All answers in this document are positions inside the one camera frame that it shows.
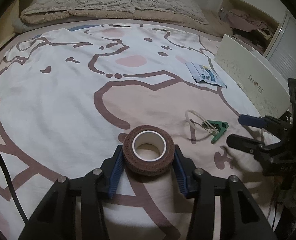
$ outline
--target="white cardboard core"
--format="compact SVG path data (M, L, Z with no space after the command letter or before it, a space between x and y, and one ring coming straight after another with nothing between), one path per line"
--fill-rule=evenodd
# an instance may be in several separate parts
M146 160L140 157L136 152L136 149L142 144L151 144L155 146L158 149L160 156L152 160ZM132 150L139 159L145 162L154 162L164 156L164 153L166 152L166 141L159 133L155 131L143 131L141 133L138 133L132 141Z

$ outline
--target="metal screw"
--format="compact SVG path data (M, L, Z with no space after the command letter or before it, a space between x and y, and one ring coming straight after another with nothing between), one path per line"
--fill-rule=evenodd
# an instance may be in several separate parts
M63 182L65 182L66 181L66 177L65 176L60 176L58 179L57 179L57 181L58 182L60 182L60 183L63 183Z
M94 169L93 171L92 171L92 173L94 174L94 175L99 175L99 174L101 174L103 171L100 169L100 168L96 168L96 169Z
M195 174L197 174L197 175L201 175L201 174L203 174L204 173L204 170L203 169L201 169L201 168L196 168L195 169Z
M232 182L238 182L238 181L239 181L239 178L238 178L237 176L235 176L235 175L231 175L231 176L230 176L230 180L231 180Z

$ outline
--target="pink blush spot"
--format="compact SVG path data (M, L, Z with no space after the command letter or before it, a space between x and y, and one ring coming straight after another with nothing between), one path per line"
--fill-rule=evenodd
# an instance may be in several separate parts
M102 34L109 37L122 37L124 32L120 28L109 28L101 31Z
M187 61L180 56L176 56L176 59L179 60L181 63L184 63L184 64L187 63Z
M140 67L147 63L147 60L140 55L133 55L129 57L123 57L116 60L117 64L126 66L126 67Z

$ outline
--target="bed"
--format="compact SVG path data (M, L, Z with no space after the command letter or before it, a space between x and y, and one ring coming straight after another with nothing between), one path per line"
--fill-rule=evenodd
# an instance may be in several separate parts
M272 224L273 181L251 155L226 145L231 133L263 135L238 124L240 114L259 113L214 62L219 46L220 38L187 27L101 19L31 30L2 48L0 152L27 217L59 176L82 177L100 167L129 131L149 124L166 130L213 176L237 175ZM196 83L186 62L213 69L227 88ZM227 132L211 144L190 128L187 109L228 122ZM157 178L126 169L117 194L104 203L109 237L185 239L192 206L171 169ZM80 239L80 205L76 214ZM0 229L17 239L23 227L0 170ZM219 227L216 199L214 239Z

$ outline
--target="pillow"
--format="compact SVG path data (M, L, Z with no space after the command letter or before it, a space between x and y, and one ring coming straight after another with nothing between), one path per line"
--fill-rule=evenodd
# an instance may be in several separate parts
M139 10L179 13L201 24L209 24L200 7L192 0L132 0L132 2Z
M69 9L99 9L132 13L135 11L131 0L41 0L23 10L21 17L24 15L66 11Z

